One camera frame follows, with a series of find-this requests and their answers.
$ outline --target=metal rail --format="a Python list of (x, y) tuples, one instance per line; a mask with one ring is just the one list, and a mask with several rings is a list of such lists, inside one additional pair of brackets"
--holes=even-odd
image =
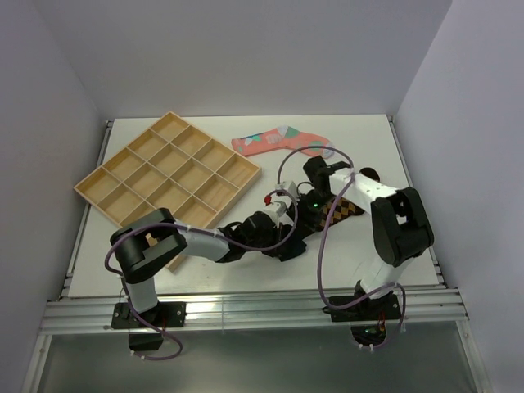
[[(328, 291), (329, 296), (351, 291)], [(332, 326), (316, 291), (272, 292), (216, 296), (161, 296), (160, 301), (186, 301), (182, 331), (250, 328), (306, 328)], [(40, 335), (122, 332), (111, 330), (117, 297), (62, 299), (50, 302), (43, 315)], [(456, 289), (407, 290), (406, 322), (468, 320)], [(148, 329), (134, 329), (147, 332)]]

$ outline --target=white enclosure wall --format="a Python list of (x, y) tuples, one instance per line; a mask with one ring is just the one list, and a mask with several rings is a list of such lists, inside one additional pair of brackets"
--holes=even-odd
[(34, 0), (105, 117), (398, 110), (451, 0)]
[(455, 0), (397, 116), (496, 391), (522, 391), (524, 2)]
[(0, 3), (0, 390), (19, 391), (66, 274), (102, 122), (34, 5)]

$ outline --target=cable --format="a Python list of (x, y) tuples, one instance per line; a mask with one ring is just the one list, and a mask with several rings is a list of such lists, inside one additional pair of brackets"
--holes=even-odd
[[(282, 174), (282, 169), (284, 167), (284, 164), (286, 164), (286, 161), (289, 160), (291, 158), (291, 156), (293, 156), (297, 152), (302, 151), (302, 150), (306, 150), (308, 148), (309, 147), (300, 147), (298, 149), (295, 149), (294, 151), (289, 153), (286, 156), (286, 158), (284, 158), (284, 160), (282, 161), (282, 163), (278, 167), (278, 172), (277, 172), (277, 183), (278, 184), (280, 184), (280, 176)], [(324, 226), (324, 229), (322, 231), (322, 238), (320, 240), (320, 247), (319, 247), (319, 250), (318, 250), (318, 260), (317, 260), (317, 286), (318, 286), (318, 293), (320, 295), (320, 298), (322, 299), (322, 301), (324, 302), (324, 304), (328, 308), (334, 309), (334, 310), (340, 310), (340, 309), (349, 309), (350, 307), (353, 307), (353, 306), (357, 305), (361, 301), (368, 299), (370, 296), (372, 296), (375, 293), (378, 293), (378, 292), (380, 292), (380, 291), (382, 291), (384, 289), (387, 289), (387, 288), (390, 288), (390, 287), (391, 288), (398, 287), (400, 289), (400, 291), (402, 292), (402, 312), (400, 314), (400, 320), (399, 320), (398, 325), (396, 326), (396, 329), (393, 331), (392, 335), (390, 335), (387, 339), (385, 339), (384, 342), (381, 343), (380, 345), (377, 345), (377, 346), (373, 347), (373, 348), (380, 348), (380, 347), (384, 346), (385, 344), (387, 344), (391, 340), (391, 338), (396, 337), (400, 333), (400, 329), (402, 327), (402, 324), (404, 323), (404, 317), (405, 317), (406, 292), (405, 292), (405, 289), (399, 283), (389, 282), (387, 284), (382, 285), (381, 287), (379, 287), (377, 289), (374, 289), (374, 290), (366, 293), (365, 295), (363, 295), (363, 296), (359, 297), (358, 299), (355, 299), (355, 300), (353, 300), (350, 303), (347, 303), (345, 305), (332, 305), (329, 302), (329, 299), (326, 297), (326, 294), (325, 294), (324, 289), (323, 289), (323, 284), (322, 284), (322, 262), (323, 262), (324, 248), (326, 246), (326, 241), (328, 239), (328, 231), (329, 231), (329, 227), (330, 227), (331, 222), (332, 222), (332, 217), (333, 217), (333, 214), (335, 213), (335, 209), (336, 209), (336, 207), (338, 205), (338, 202), (344, 196), (344, 194), (346, 193), (348, 188), (351, 186), (351, 184), (353, 184), (355, 182), (355, 166), (353, 164), (352, 159), (347, 154), (345, 154), (343, 151), (340, 151), (340, 150), (336, 149), (335, 147), (323, 146), (323, 147), (318, 147), (318, 148), (319, 149), (331, 150), (331, 151), (334, 151), (335, 153), (340, 154), (341, 156), (343, 156), (348, 161), (348, 163), (350, 164), (350, 167), (352, 169), (351, 172), (350, 172), (350, 181), (341, 189), (341, 191), (335, 197), (335, 200), (332, 203), (331, 209), (329, 209), (329, 212), (327, 213), (326, 225)]]
[(300, 182), (300, 183), (298, 183), (298, 184), (296, 185), (296, 190), (299, 192), (299, 194), (300, 194), (300, 186), (301, 186), (302, 184), (309, 184), (311, 187), (313, 187), (313, 184), (312, 184), (311, 182)]
[[(296, 199), (288, 191), (286, 191), (286, 190), (273, 190), (268, 195), (271, 196), (271, 195), (273, 195), (273, 194), (275, 194), (277, 192), (279, 194), (285, 194), (288, 197), (290, 197), (291, 198), (291, 202), (293, 203), (293, 205), (295, 207), (295, 211), (298, 211), (298, 205), (296, 203)], [(280, 247), (282, 244), (287, 242), (287, 239), (289, 239), (289, 237), (293, 234), (293, 232), (295, 232), (297, 224), (298, 224), (298, 214), (295, 214), (295, 219), (293, 220), (293, 226), (291, 227), (291, 230), (289, 231), (289, 233), (280, 242), (278, 242), (277, 244), (275, 244), (273, 246), (269, 246), (269, 247), (251, 247), (251, 246), (246, 246), (246, 245), (241, 244), (239, 242), (235, 242), (234, 240), (229, 239), (229, 238), (225, 237), (224, 235), (216, 235), (213, 232), (210, 232), (210, 231), (207, 231), (207, 230), (201, 229), (201, 228), (191, 228), (191, 232), (201, 233), (203, 235), (212, 236), (212, 237), (218, 237), (218, 238), (220, 238), (222, 240), (225, 240), (228, 243), (233, 244), (234, 246), (239, 246), (239, 247), (243, 248), (244, 250), (249, 250), (249, 251), (270, 251), (270, 250), (273, 250), (275, 248)], [(136, 355), (139, 358), (145, 359), (145, 360), (169, 360), (169, 359), (176, 358), (177, 356), (180, 355), (180, 353), (182, 352), (182, 349), (183, 349), (182, 342), (177, 337), (175, 337), (173, 334), (167, 332), (166, 330), (159, 329), (158, 327), (156, 327), (155, 325), (149, 323), (148, 321), (146, 321), (144, 318), (142, 318), (140, 316), (138, 311), (134, 308), (133, 303), (131, 302), (131, 297), (129, 296), (129, 290), (127, 288), (127, 285), (125, 285), (124, 274), (121, 271), (119, 271), (118, 269), (114, 269), (114, 268), (112, 268), (109, 265), (109, 261), (110, 261), (112, 255), (115, 254), (115, 250), (118, 247), (120, 247), (120, 245), (123, 242), (125, 242), (127, 239), (129, 239), (132, 236), (138, 235), (139, 233), (142, 233), (144, 231), (147, 231), (148, 229), (153, 229), (153, 228), (176, 228), (176, 229), (180, 229), (180, 230), (183, 230), (183, 231), (188, 231), (188, 227), (186, 225), (172, 224), (172, 223), (156, 223), (156, 224), (145, 225), (145, 226), (143, 226), (141, 228), (134, 229), (133, 231), (130, 231), (130, 232), (126, 233), (123, 237), (119, 238), (118, 241), (116, 241), (115, 244), (111, 246), (111, 248), (109, 249), (109, 251), (106, 254), (106, 258), (104, 259), (104, 266), (105, 266), (105, 268), (108, 271), (110, 271), (112, 273), (115, 273), (115, 274), (118, 274), (120, 276), (120, 280), (122, 282), (122, 287), (124, 289), (125, 295), (127, 296), (128, 306), (129, 306), (129, 309), (131, 310), (131, 313), (133, 314), (133, 316), (142, 325), (146, 326), (147, 328), (153, 329), (155, 332), (160, 333), (163, 337), (166, 337), (166, 338), (170, 339), (171, 341), (174, 341), (174, 342), (176, 342), (178, 344), (178, 350), (174, 354), (171, 354), (171, 355), (168, 355), (168, 356), (150, 356), (150, 355), (140, 354), (138, 352), (133, 352), (133, 355)]]
[(120, 303), (122, 301), (122, 293), (124, 293), (124, 287), (120, 289), (120, 294), (118, 295), (118, 302)]

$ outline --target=wooden compartment tray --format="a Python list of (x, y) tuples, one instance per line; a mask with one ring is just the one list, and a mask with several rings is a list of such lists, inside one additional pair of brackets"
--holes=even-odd
[[(214, 227), (260, 176), (260, 167), (169, 112), (75, 190), (119, 227), (159, 207)], [(168, 268), (174, 271), (183, 257)]]

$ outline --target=checkered cloth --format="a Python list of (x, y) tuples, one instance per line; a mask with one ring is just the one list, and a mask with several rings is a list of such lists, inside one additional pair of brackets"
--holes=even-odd
[[(333, 205), (332, 202), (327, 203), (323, 208), (323, 219), (320, 221), (319, 227), (323, 229), (326, 226), (326, 218), (328, 217), (328, 212), (331, 209), (331, 206)], [(333, 216), (331, 218), (331, 224), (335, 225), (339, 222), (341, 222), (343, 219), (347, 219), (351, 215), (354, 215), (356, 212), (356, 207), (351, 202), (349, 202), (347, 199), (341, 198), (338, 201), (337, 207), (335, 208), (335, 212), (333, 213)]]

